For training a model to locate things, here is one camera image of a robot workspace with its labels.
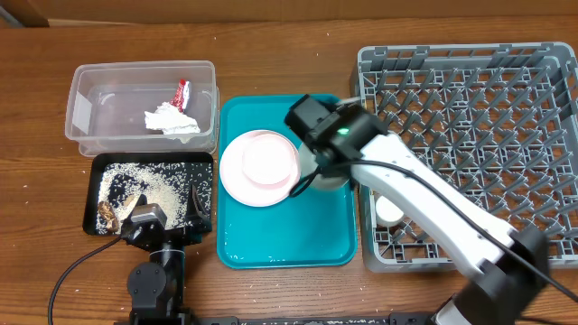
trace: wood grain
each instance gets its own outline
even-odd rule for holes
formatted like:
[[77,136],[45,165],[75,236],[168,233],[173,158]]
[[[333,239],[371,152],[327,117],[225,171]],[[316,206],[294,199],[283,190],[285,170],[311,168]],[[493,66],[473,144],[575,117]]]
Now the wood grain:
[[[222,103],[241,95],[349,94],[366,45],[567,42],[575,16],[399,19],[325,23],[224,23],[2,30],[0,39],[0,324],[41,324],[51,289],[78,257],[109,238],[81,220],[91,160],[64,137],[65,107],[81,64],[211,60]],[[361,247],[343,267],[233,271],[216,254],[216,234],[187,248],[186,304],[199,316],[300,317],[433,311],[465,284],[455,272],[373,274]],[[117,245],[80,265],[55,306],[57,324],[110,324],[130,311],[126,278],[147,259]],[[576,271],[554,271],[575,292]],[[527,315],[578,318],[549,288]]]

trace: dish rack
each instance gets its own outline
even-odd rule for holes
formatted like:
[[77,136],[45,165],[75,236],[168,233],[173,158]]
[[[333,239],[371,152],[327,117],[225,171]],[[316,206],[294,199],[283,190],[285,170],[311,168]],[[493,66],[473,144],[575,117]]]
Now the dish rack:
[[[350,85],[423,163],[514,228],[544,231],[551,266],[575,268],[577,74],[572,48],[560,42],[369,46],[358,53]],[[367,268],[454,268],[411,216],[378,226],[378,196],[360,189]]]

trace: stacked plates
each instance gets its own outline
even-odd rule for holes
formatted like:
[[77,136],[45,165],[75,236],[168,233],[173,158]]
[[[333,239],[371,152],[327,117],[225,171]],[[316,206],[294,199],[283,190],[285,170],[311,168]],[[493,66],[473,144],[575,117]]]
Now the stacked plates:
[[235,138],[220,158],[223,187],[251,207],[274,205],[299,181],[299,154],[286,137],[256,130]]

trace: blue tray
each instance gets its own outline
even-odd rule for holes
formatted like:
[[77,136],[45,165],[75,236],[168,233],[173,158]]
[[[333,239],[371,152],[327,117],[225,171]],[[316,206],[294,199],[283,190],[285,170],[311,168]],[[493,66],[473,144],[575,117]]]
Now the blue tray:
[[[219,158],[237,136],[276,131],[298,148],[301,141],[284,124],[302,95],[235,97],[220,113]],[[333,95],[314,96],[337,102]],[[349,184],[335,191],[307,189],[295,199],[252,208],[227,194],[220,182],[217,252],[235,269],[344,265],[357,250],[355,204]]]

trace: clear plastic container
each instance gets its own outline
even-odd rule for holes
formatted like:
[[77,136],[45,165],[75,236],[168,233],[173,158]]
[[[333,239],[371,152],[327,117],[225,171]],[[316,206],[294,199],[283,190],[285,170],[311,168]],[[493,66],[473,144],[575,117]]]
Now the clear plastic container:
[[[185,114],[200,133],[163,135],[145,127],[145,111],[170,101],[179,80],[191,82]],[[210,61],[150,61],[83,65],[76,69],[65,135],[85,156],[108,152],[213,153],[219,130],[219,90]]]

